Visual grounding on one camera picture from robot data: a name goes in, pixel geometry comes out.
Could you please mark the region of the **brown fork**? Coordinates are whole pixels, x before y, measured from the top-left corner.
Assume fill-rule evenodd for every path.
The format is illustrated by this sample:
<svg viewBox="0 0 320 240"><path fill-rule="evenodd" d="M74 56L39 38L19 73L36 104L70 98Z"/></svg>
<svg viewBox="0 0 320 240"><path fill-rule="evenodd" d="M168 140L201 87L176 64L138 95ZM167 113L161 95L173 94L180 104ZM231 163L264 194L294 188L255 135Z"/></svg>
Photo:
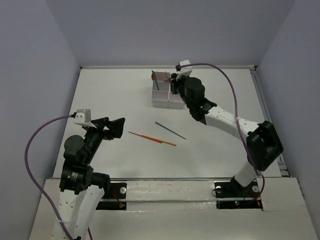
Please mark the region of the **brown fork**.
<svg viewBox="0 0 320 240"><path fill-rule="evenodd" d="M164 80L170 80L170 82L171 82L171 73L165 71L164 75L165 75Z"/></svg>

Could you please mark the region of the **teal spoon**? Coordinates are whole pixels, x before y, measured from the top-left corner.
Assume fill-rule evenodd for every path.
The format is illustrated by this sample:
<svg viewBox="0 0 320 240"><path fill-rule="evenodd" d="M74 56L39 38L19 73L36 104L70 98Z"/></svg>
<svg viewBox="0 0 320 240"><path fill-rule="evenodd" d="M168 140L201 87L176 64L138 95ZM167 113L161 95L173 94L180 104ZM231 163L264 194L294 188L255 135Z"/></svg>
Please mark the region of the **teal spoon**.
<svg viewBox="0 0 320 240"><path fill-rule="evenodd" d="M159 91L160 88L159 88L159 85L158 85L156 72L152 70L152 71L151 71L151 74L154 74L154 75L156 76L156 80L155 80L154 82L155 82L155 85L156 85L156 89Z"/></svg>

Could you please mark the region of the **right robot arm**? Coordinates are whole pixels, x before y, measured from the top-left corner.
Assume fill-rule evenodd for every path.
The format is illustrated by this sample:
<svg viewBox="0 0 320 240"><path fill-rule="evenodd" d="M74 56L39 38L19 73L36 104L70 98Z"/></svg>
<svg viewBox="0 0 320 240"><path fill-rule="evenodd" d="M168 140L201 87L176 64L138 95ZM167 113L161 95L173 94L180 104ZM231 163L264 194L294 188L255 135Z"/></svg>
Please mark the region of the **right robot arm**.
<svg viewBox="0 0 320 240"><path fill-rule="evenodd" d="M246 151L247 162L230 180L230 190L242 196L250 183L260 176L284 151L274 125L249 121L227 112L205 97L205 87L196 77L173 73L170 90L179 95L197 122L222 130L239 139Z"/></svg>

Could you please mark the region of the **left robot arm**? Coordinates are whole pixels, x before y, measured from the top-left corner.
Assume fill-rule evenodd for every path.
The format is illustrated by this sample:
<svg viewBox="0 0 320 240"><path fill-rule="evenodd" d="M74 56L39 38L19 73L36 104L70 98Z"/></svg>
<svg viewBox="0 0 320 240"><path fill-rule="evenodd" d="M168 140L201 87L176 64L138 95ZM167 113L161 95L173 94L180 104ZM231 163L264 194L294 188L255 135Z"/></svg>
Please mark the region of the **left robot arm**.
<svg viewBox="0 0 320 240"><path fill-rule="evenodd" d="M59 183L59 216L51 239L84 240L100 200L111 194L120 209L125 207L111 185L108 174L94 172L90 163L102 141L121 138L125 118L108 117L92 120L84 113L76 113L75 124L85 131L84 137L72 135L64 142L64 163Z"/></svg>

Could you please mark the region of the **white right divided container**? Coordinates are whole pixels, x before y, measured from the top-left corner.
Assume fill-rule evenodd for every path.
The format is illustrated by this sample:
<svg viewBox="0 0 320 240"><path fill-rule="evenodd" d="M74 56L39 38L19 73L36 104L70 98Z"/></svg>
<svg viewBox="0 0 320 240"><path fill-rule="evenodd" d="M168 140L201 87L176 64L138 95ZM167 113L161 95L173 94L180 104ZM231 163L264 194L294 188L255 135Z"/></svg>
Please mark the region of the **white right divided container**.
<svg viewBox="0 0 320 240"><path fill-rule="evenodd" d="M168 97L168 108L183 110L185 108L185 103L178 94L169 93Z"/></svg>

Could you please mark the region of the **white divided container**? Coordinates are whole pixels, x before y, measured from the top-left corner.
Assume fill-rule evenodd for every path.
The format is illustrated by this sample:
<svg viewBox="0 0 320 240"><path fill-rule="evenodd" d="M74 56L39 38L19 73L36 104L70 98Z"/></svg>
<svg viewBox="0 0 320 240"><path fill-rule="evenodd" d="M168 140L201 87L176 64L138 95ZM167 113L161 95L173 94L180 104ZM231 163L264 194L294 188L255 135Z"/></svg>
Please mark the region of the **white divided container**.
<svg viewBox="0 0 320 240"><path fill-rule="evenodd" d="M164 82L165 72L155 71L159 90L152 80L151 104L155 108L168 108L170 82Z"/></svg>
<svg viewBox="0 0 320 240"><path fill-rule="evenodd" d="M168 97L168 108L183 110L185 108L185 103L178 94L169 93Z"/></svg>

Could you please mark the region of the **white left divided container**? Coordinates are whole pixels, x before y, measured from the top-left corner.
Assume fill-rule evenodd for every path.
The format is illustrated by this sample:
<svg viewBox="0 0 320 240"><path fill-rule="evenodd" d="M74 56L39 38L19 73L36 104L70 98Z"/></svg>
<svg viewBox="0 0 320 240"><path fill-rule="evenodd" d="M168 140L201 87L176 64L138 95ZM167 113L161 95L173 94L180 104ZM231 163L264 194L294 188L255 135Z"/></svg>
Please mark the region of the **white left divided container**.
<svg viewBox="0 0 320 240"><path fill-rule="evenodd" d="M165 72L155 71L159 90L152 80L151 104L155 108L168 108L170 82L164 82Z"/></svg>

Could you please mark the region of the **teal chopstick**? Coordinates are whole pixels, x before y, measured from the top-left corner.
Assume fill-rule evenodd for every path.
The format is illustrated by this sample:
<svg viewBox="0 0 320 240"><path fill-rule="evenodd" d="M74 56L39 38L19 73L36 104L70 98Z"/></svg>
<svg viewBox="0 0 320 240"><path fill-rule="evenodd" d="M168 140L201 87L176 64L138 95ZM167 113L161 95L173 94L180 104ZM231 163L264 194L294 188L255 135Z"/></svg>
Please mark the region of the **teal chopstick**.
<svg viewBox="0 0 320 240"><path fill-rule="evenodd" d="M165 129L165 130L167 130L167 131L169 131L169 132L171 132L171 133L175 134L176 136L178 136L178 137L180 137L180 138L182 138L182 139L186 140L186 138L185 138L185 137L183 137L182 135L180 135L180 134L176 133L175 131L173 131L173 130L169 129L168 127L166 127L166 126L164 126L164 125L160 124L159 122L155 121L155 124L156 124L156 125L158 125L158 126L160 126L160 127L162 127L163 129Z"/></svg>

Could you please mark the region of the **orange chopstick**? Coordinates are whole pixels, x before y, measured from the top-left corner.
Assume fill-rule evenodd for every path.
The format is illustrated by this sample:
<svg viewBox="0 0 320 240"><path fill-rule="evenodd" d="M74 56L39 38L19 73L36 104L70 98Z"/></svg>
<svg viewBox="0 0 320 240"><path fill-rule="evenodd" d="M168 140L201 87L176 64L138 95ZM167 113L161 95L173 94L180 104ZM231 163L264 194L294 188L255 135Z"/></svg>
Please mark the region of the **orange chopstick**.
<svg viewBox="0 0 320 240"><path fill-rule="evenodd" d="M162 140L159 140L159 139L157 139L157 138L152 138L152 137L149 137L149 136L146 136L146 135L142 135L142 134L138 134L138 133L131 132L131 131L129 131L129 133L132 134L132 135L135 135L135 136L138 136L138 137L141 137L141 138L144 138L144 139L153 141L153 142L157 142L157 143L160 143L160 144L163 143Z"/></svg>

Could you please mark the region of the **yellow-orange chopstick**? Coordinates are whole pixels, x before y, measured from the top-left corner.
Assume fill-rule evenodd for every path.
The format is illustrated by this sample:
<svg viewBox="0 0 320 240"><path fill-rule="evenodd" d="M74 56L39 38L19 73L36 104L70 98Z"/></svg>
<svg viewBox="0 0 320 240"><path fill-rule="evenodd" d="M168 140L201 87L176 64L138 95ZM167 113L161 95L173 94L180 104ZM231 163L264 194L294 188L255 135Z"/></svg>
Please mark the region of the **yellow-orange chopstick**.
<svg viewBox="0 0 320 240"><path fill-rule="evenodd" d="M149 137L149 136L146 136L146 135L141 135L142 138L145 138L145 139L148 139L148 140L151 140L151 141L154 141L154 142L157 142L157 143L160 143L160 144L167 144L167 145L171 145L171 146L177 146L175 143L171 143L171 142L168 142L168 141L164 141L164 140L160 140L160 139L157 139L157 138L153 138L153 137Z"/></svg>

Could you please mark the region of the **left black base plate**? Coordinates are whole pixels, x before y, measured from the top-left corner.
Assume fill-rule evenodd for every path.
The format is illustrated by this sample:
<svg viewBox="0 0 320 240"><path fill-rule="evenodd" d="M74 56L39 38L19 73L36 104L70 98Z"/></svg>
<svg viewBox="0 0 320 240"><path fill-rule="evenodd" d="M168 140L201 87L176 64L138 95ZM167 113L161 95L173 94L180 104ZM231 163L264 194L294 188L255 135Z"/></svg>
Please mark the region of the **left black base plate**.
<svg viewBox="0 0 320 240"><path fill-rule="evenodd" d="M127 209L127 183L111 182L110 191L99 201L96 210L125 211Z"/></svg>

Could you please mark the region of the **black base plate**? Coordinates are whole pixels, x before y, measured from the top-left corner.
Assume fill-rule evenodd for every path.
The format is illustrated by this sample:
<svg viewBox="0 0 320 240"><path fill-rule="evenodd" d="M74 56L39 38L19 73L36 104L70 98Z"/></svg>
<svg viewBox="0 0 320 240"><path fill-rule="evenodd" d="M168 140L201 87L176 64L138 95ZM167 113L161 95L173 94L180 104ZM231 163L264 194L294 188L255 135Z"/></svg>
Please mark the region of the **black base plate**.
<svg viewBox="0 0 320 240"><path fill-rule="evenodd" d="M263 209L256 180L243 190L234 190L229 181L218 181L214 183L211 194L216 199L218 210Z"/></svg>
<svg viewBox="0 0 320 240"><path fill-rule="evenodd" d="M127 183L111 182L110 191L99 201L96 210L125 211L127 209Z"/></svg>

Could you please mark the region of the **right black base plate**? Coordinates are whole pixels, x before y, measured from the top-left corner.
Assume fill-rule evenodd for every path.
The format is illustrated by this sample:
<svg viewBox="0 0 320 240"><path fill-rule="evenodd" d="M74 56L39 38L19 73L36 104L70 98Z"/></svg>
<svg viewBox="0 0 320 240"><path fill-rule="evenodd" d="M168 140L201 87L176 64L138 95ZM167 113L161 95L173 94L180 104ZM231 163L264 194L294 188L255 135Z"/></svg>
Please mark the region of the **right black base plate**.
<svg viewBox="0 0 320 240"><path fill-rule="evenodd" d="M218 210L263 209L256 180L243 190L234 190L229 181L218 181L214 183L211 194L216 199Z"/></svg>

